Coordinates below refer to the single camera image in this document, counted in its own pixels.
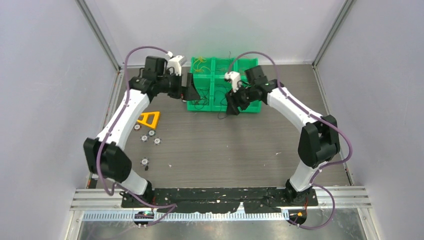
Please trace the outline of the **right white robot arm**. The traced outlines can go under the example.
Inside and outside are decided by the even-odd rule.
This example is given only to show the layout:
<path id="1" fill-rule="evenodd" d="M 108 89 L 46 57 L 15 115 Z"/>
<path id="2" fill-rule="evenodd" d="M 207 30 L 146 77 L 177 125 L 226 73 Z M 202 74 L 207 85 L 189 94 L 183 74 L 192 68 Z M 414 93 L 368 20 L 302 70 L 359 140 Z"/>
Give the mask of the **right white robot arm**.
<path id="1" fill-rule="evenodd" d="M 299 205 L 311 193 L 313 182 L 322 168 L 340 152 L 340 139 L 336 131 L 337 121 L 332 115 L 323 116 L 299 101 L 278 80 L 269 80 L 261 66 L 245 71 L 247 81 L 236 71 L 225 73 L 224 79 L 231 85 L 226 93 L 226 114 L 239 115 L 250 103 L 261 101 L 277 110 L 299 131 L 297 153 L 299 164 L 286 181 L 283 199 L 291 205 Z"/>

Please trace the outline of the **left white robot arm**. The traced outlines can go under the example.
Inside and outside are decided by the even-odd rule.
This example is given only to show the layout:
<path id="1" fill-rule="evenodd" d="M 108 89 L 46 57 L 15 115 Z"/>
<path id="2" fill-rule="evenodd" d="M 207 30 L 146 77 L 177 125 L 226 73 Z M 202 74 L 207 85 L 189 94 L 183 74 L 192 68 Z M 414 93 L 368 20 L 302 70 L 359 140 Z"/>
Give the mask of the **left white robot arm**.
<path id="1" fill-rule="evenodd" d="M 132 169 L 132 161 L 124 149 L 131 130 L 141 113 L 158 94 L 184 101 L 199 100 L 191 73 L 182 74 L 185 56 L 169 60 L 147 56 L 140 76 L 132 77 L 123 100 L 106 127 L 95 137 L 87 138 L 83 150 L 88 170 L 104 177 L 134 194 L 141 207 L 148 207 L 154 199 L 152 183 Z"/>

